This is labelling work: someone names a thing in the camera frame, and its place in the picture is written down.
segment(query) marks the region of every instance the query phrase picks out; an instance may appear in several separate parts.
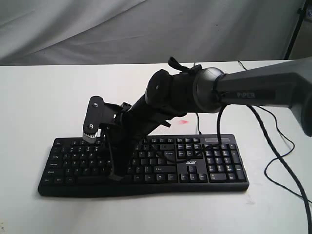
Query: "robotic arm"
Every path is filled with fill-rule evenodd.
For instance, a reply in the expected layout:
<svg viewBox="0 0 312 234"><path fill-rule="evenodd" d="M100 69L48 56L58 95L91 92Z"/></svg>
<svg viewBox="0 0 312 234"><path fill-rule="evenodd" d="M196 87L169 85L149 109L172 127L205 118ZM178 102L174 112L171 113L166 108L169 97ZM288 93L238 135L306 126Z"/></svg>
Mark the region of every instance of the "robotic arm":
<svg viewBox="0 0 312 234"><path fill-rule="evenodd" d="M126 174L136 144L159 125L170 127L167 120L187 113L217 113L226 104L288 107L304 133L312 136L312 58L233 74L201 65L187 68L174 58L168 64L181 72L173 76L165 70L156 72L133 106L90 98L83 138L94 143L101 129L114 152L111 179Z"/></svg>

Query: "white fabric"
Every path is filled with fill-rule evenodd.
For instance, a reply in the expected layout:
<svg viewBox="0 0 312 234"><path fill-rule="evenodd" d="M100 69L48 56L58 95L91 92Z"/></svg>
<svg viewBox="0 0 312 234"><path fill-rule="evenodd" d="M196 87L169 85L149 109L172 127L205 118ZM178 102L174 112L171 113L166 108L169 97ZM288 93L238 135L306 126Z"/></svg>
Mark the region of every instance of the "white fabric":
<svg viewBox="0 0 312 234"><path fill-rule="evenodd" d="M43 1L24 11L12 31L0 28L9 32L0 34L2 64L164 63L169 56L180 62L281 59L304 2Z"/></svg>

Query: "red mark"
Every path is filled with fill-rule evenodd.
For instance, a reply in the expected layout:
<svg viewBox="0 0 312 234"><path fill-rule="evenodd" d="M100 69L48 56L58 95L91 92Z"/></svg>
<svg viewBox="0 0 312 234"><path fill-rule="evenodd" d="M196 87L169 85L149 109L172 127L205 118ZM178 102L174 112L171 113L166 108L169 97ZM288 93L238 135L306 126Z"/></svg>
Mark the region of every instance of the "red mark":
<svg viewBox="0 0 312 234"><path fill-rule="evenodd" d="M179 124L186 124L186 123L189 123L187 120L180 120L179 121Z"/></svg>

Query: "keyboard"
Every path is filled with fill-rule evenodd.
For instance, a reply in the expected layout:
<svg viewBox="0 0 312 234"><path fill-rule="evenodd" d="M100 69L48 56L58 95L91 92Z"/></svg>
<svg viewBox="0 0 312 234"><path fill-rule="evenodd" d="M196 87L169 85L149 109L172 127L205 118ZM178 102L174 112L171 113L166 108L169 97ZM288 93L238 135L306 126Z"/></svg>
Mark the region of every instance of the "keyboard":
<svg viewBox="0 0 312 234"><path fill-rule="evenodd" d="M42 196L105 197L246 190L249 182L234 135L222 135L222 144L214 144L216 135L147 136L136 146L128 174L113 181L108 179L109 151L103 150L101 140L89 144L82 138L56 138L38 192ZM177 164L167 159L190 160Z"/></svg>

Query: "white table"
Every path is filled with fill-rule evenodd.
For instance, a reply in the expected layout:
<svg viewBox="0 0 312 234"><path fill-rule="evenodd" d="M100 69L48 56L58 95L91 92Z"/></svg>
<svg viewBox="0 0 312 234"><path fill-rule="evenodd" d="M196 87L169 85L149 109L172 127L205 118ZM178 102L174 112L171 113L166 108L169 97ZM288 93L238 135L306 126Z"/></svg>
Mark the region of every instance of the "white table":
<svg viewBox="0 0 312 234"><path fill-rule="evenodd" d="M248 69L276 61L243 62ZM232 73L237 62L202 63ZM263 170L274 154L253 114L244 106L227 107L222 133L235 135L250 181L241 193L181 193L121 198L41 197L37 186L56 137L79 137L93 95L106 102L134 103L150 77L166 64L0 67L0 223L8 234L164 234L307 233L301 199L273 185ZM296 144L286 158L312 198L311 139L290 110L268 108L282 132ZM259 111L277 149L288 150L273 118ZM200 114L201 131L215 134L216 114ZM153 134L194 134L195 114L174 118L171 128ZM279 162L268 173L298 191Z"/></svg>

